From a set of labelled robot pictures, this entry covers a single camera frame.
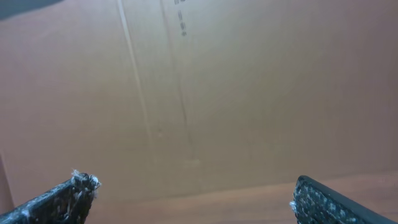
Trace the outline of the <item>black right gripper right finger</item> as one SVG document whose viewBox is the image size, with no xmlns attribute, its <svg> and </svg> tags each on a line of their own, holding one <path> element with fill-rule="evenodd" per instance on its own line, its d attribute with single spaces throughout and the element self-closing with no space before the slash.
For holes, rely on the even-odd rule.
<svg viewBox="0 0 398 224">
<path fill-rule="evenodd" d="M 293 196 L 298 224 L 397 224 L 306 175 L 298 177 Z"/>
</svg>

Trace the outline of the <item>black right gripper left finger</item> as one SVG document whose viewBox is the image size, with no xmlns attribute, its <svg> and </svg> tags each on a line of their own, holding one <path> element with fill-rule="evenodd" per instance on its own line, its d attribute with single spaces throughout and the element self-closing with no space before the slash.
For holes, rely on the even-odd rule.
<svg viewBox="0 0 398 224">
<path fill-rule="evenodd" d="M 71 179 L 1 215 L 1 224 L 84 224 L 101 182 L 74 170 Z"/>
</svg>

